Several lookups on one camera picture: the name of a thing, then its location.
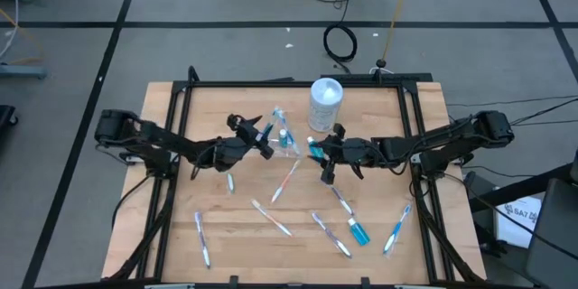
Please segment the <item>black caster foot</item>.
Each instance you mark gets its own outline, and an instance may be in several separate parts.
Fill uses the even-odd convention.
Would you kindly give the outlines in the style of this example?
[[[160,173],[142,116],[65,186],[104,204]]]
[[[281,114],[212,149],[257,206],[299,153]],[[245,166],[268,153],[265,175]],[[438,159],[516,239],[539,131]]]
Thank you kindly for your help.
[[[0,105],[0,140],[5,138],[10,129],[18,122],[19,118],[15,113],[15,107]]]

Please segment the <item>black aluminium table frame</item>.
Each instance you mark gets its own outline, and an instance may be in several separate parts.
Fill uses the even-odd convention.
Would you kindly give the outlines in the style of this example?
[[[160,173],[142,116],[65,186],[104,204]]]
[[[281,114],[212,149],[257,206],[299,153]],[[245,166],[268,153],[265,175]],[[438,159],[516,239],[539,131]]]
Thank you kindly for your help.
[[[202,140],[229,136],[231,113],[246,118],[264,115],[266,125],[275,107],[287,114],[301,150],[308,154],[305,138],[315,134],[308,127],[309,83],[287,86],[198,87],[192,90],[185,136]],[[345,88],[338,120],[346,135],[406,135],[396,89]],[[201,171],[191,181],[192,165],[183,160],[176,182],[176,199],[169,221],[161,281],[169,283],[225,283],[232,275],[239,285],[248,284],[427,284],[429,281],[419,218],[415,204],[401,228],[391,255],[383,256],[387,235],[413,197],[408,191],[410,171],[395,176],[389,170],[365,169],[359,180],[349,166],[336,168],[336,187],[368,232],[370,242],[361,247],[350,234],[348,214],[319,180],[321,168],[303,159],[280,198],[270,200],[294,162],[284,157],[263,159],[251,151],[233,167],[235,193],[227,191],[225,173]],[[154,183],[150,181],[131,196],[117,215],[102,276],[113,275],[134,251],[145,229]],[[466,191],[453,178],[436,182],[447,238],[461,258],[480,277],[486,277],[473,226]],[[286,236],[251,204],[259,201],[293,233]],[[194,212],[200,211],[209,248],[211,268],[204,265]],[[313,220],[322,221],[344,242],[353,255],[346,258]]]

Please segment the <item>white wipes canister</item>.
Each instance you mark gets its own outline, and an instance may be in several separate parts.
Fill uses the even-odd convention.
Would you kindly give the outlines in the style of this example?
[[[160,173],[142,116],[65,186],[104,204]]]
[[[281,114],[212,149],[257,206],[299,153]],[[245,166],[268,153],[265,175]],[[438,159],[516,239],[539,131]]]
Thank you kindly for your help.
[[[343,100],[342,85],[332,78],[321,78],[313,82],[310,89],[308,123],[312,130],[320,133],[332,130]]]

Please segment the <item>purple toothbrush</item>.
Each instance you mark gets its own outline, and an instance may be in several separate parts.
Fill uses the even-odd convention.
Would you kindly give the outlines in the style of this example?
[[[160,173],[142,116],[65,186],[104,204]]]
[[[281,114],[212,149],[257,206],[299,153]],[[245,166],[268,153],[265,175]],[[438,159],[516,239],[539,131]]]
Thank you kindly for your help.
[[[341,192],[334,186],[331,185],[330,189],[332,190],[332,192],[335,194],[335,196],[337,197],[338,201],[340,202],[340,205],[351,215],[354,216],[355,212],[353,210],[353,208],[347,203],[347,201],[344,199],[344,197],[342,196]]]
[[[346,246],[332,233],[332,231],[325,225],[325,223],[322,221],[322,219],[320,218],[320,216],[316,213],[313,212],[312,213],[312,218],[314,219],[314,221],[322,228],[322,230],[325,232],[325,234],[328,236],[328,238],[331,240],[331,242],[333,243],[333,245],[346,257],[349,259],[352,259],[352,254],[350,253],[350,251],[346,248]]]
[[[206,239],[205,239],[205,235],[204,235],[201,213],[199,211],[196,211],[194,213],[194,218],[195,218],[195,222],[196,222],[197,231],[199,234],[200,247],[201,247],[201,253],[202,253],[204,265],[206,266],[207,269],[210,269],[210,267],[211,267],[210,254],[209,254],[209,249],[208,249],[208,246],[206,244]]]

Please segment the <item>orange toothbrush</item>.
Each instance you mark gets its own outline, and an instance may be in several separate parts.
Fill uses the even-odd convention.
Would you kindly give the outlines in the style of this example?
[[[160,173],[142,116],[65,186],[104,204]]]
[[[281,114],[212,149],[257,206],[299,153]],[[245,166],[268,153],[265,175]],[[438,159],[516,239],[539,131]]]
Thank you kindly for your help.
[[[275,190],[275,193],[271,199],[271,203],[275,203],[277,201],[277,199],[279,198],[279,196],[283,192],[284,188],[286,187],[287,183],[290,181],[292,175],[294,174],[294,172],[296,171],[296,169],[298,168],[300,163],[301,163],[300,159],[298,159],[294,162],[294,165],[291,168],[291,170],[289,171],[289,173],[284,177],[284,179],[281,182],[281,184],[279,185],[279,187]]]
[[[280,221],[275,219],[257,200],[252,199],[251,204],[256,208],[266,219],[274,223],[284,234],[289,237],[293,236],[293,233]]]

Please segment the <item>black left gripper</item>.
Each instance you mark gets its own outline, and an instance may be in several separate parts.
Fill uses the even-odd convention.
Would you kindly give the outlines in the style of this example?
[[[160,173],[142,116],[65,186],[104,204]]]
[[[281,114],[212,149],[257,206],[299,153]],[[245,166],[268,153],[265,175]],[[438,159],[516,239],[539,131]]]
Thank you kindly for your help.
[[[240,138],[249,147],[252,147],[255,144],[256,137],[263,136],[263,131],[266,127],[255,126],[261,118],[262,116],[245,119],[241,115],[230,114],[227,119],[227,125],[236,133],[236,137]]]

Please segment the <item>black metal beam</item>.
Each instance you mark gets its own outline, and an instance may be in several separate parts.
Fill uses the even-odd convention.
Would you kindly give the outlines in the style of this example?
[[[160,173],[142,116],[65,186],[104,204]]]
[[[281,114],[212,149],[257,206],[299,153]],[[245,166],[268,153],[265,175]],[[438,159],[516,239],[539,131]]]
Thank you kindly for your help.
[[[578,163],[568,163],[551,171],[482,194],[479,199],[470,199],[471,212],[475,213],[490,207],[498,207],[526,196],[545,192],[552,180],[578,183]]]

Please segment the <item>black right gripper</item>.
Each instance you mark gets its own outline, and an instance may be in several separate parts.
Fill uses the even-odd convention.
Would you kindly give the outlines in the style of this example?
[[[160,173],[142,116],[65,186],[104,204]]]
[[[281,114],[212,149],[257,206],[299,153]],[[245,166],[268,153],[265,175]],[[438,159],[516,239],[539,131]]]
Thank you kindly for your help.
[[[327,135],[320,141],[320,145],[331,145],[329,156],[336,163],[358,163],[364,166],[370,166],[373,163],[371,142],[358,137],[346,138],[346,130],[341,124],[335,124],[332,131],[333,134]],[[309,155],[309,158],[319,165],[333,163],[333,160],[328,160],[323,157]]]

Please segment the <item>white printed box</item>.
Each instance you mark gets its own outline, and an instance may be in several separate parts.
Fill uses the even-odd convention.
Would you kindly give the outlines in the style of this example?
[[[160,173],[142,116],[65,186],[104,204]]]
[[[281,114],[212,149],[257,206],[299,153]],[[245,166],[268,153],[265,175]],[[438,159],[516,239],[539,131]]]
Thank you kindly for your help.
[[[529,248],[532,234],[504,217],[507,215],[517,223],[535,230],[542,201],[534,197],[520,198],[499,205],[494,213],[494,233],[497,240],[505,241],[514,247]]]

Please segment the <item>clear plastic container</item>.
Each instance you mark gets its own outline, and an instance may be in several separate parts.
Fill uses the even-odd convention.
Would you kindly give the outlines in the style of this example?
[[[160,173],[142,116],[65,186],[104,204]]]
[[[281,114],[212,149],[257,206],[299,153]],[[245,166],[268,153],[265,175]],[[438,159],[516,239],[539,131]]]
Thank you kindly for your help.
[[[270,115],[268,115],[268,120],[267,123],[271,123],[274,124],[274,119],[273,119],[273,111]],[[287,114],[284,111],[284,117],[286,122],[289,124],[288,118],[287,118]],[[269,134],[269,137],[267,138],[269,141],[269,145],[274,149],[274,157],[283,157],[283,158],[295,158],[295,159],[300,159],[302,157],[302,150],[301,150],[301,155],[297,156],[295,154],[295,151],[293,150],[293,148],[290,145],[290,141],[288,143],[288,146],[286,148],[283,148],[279,145],[278,141],[277,141],[277,133],[276,133],[276,128],[275,126],[273,126],[272,131]]]

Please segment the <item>grey metal bar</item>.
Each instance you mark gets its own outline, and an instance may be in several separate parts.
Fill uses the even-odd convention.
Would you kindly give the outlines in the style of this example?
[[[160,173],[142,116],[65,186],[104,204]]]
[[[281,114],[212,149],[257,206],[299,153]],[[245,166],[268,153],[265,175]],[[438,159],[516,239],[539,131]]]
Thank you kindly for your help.
[[[47,70],[39,66],[0,64],[0,77],[45,79]]]

